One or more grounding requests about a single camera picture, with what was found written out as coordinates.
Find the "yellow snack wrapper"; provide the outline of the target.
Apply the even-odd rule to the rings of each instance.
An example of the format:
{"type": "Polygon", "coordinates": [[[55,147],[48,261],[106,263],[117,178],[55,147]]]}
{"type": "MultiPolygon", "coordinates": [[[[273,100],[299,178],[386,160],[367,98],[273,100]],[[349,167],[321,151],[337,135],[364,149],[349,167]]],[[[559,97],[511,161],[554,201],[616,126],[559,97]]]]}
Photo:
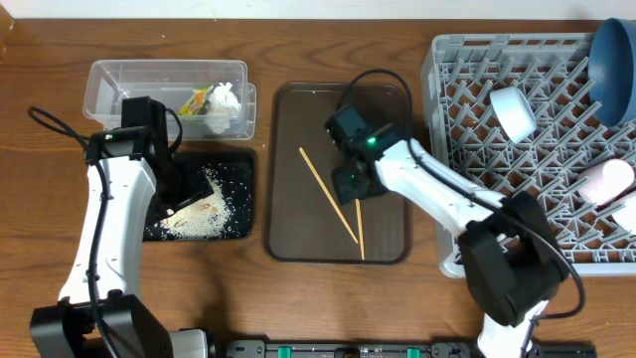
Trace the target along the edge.
{"type": "Polygon", "coordinates": [[[205,88],[193,89],[193,94],[178,110],[179,115],[198,115],[205,106],[209,93],[214,89],[214,85],[205,88]]]}

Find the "light blue bowl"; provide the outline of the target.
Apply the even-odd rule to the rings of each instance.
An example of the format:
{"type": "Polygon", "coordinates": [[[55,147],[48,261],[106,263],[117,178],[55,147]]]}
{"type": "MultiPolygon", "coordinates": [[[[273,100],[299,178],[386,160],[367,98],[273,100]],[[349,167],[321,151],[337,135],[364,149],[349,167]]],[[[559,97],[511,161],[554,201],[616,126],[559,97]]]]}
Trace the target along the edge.
{"type": "Polygon", "coordinates": [[[534,113],[520,89],[492,90],[490,100],[501,127],[513,143],[521,143],[537,129],[534,113]]]}

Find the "pink cup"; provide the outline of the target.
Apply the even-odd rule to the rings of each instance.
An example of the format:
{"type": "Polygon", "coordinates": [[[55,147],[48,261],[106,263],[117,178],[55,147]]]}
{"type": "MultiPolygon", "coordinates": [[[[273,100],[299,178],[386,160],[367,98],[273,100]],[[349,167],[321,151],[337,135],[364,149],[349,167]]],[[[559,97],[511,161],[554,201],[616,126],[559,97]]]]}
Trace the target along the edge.
{"type": "Polygon", "coordinates": [[[624,192],[634,179],[634,169],[628,162],[609,159],[578,176],[578,180],[583,181],[578,193],[584,201],[602,206],[624,192]]]}

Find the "light green cup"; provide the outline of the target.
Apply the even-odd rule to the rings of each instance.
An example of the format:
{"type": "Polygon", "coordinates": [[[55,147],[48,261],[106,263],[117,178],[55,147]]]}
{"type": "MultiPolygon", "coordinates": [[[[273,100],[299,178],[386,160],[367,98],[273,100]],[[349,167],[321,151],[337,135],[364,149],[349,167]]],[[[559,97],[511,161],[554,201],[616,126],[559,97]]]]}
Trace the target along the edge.
{"type": "Polygon", "coordinates": [[[633,191],[617,200],[613,207],[613,221],[623,230],[635,234],[636,231],[636,192],[633,191]]]}

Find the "dark blue plate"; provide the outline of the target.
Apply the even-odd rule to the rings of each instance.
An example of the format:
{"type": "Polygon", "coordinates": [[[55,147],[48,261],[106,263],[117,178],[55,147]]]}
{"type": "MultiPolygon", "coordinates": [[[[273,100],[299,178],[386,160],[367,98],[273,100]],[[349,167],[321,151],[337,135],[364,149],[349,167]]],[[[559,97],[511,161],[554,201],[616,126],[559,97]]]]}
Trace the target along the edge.
{"type": "Polygon", "coordinates": [[[590,99],[601,103],[596,118],[607,127],[635,120],[635,22],[605,20],[589,52],[590,99]]]}

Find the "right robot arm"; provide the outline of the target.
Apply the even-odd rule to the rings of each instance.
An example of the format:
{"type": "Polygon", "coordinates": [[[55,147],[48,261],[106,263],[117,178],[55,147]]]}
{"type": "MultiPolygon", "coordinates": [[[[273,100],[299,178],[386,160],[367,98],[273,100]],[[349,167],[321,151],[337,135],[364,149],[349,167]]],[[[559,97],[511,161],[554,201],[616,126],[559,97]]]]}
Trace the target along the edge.
{"type": "Polygon", "coordinates": [[[586,302],[580,275],[564,257],[544,210],[527,192],[512,197],[468,181],[432,157],[404,127],[379,126],[342,92],[325,129],[344,163],[331,172],[342,205],[402,195],[458,242],[469,291],[485,314],[477,340],[484,357],[529,357],[542,320],[577,315],[586,302]]]}

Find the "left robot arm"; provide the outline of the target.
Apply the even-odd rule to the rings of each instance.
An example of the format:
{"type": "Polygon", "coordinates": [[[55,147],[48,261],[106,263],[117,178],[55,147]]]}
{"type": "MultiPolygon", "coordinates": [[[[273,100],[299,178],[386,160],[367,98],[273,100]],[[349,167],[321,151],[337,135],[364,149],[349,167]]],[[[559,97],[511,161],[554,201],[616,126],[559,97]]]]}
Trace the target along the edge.
{"type": "Polygon", "coordinates": [[[140,298],[146,226],[213,193],[199,169],[174,161],[174,110],[149,97],[122,103],[118,127],[81,136],[50,113],[29,116],[74,138],[87,166],[88,201],[76,258],[56,304],[34,310],[30,335],[43,357],[207,357],[201,328],[168,331],[140,298]]]}

